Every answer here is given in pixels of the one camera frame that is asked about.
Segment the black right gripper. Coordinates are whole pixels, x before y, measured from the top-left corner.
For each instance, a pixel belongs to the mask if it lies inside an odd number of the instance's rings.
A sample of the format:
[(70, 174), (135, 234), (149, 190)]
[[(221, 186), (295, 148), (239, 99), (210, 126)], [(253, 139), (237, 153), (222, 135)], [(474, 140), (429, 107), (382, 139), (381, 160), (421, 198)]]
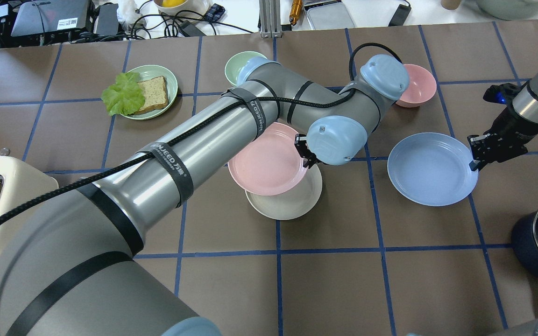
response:
[(504, 83), (491, 85), (482, 96), (485, 102), (504, 105), (491, 128), (467, 137), (473, 160), (469, 167), (481, 171), (492, 162), (505, 162), (528, 152), (526, 144), (538, 135), (538, 94), (529, 83), (521, 87)]

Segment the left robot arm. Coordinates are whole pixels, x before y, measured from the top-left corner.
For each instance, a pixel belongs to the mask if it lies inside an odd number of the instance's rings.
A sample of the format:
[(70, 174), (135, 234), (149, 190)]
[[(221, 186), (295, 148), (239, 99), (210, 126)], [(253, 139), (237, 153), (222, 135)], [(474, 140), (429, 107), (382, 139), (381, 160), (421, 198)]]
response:
[(306, 131), (308, 162), (349, 162), (409, 86), (376, 55), (339, 93), (264, 57), (237, 86), (124, 164), (38, 196), (0, 254), (0, 336), (218, 336), (133, 259), (162, 217), (278, 119)]

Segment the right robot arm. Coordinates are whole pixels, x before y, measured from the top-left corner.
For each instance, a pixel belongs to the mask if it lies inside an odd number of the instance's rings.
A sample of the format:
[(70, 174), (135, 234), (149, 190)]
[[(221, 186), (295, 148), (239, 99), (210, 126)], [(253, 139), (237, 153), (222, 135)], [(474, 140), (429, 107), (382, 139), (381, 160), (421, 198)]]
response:
[(467, 137), (473, 158), (469, 164), (472, 171), (528, 152), (527, 143), (538, 136), (538, 73), (521, 86), (512, 83), (492, 85), (482, 98), (505, 107), (491, 128), (481, 135)]

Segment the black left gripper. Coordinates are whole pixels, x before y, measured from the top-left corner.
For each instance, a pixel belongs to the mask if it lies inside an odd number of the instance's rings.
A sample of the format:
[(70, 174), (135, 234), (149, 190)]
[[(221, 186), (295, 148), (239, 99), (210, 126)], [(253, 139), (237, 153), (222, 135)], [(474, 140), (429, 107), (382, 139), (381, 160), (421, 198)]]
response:
[(310, 151), (307, 144), (307, 135), (306, 134), (295, 134), (294, 147), (303, 160), (303, 167), (311, 169), (313, 166), (320, 164), (321, 161), (318, 159), (315, 153)]

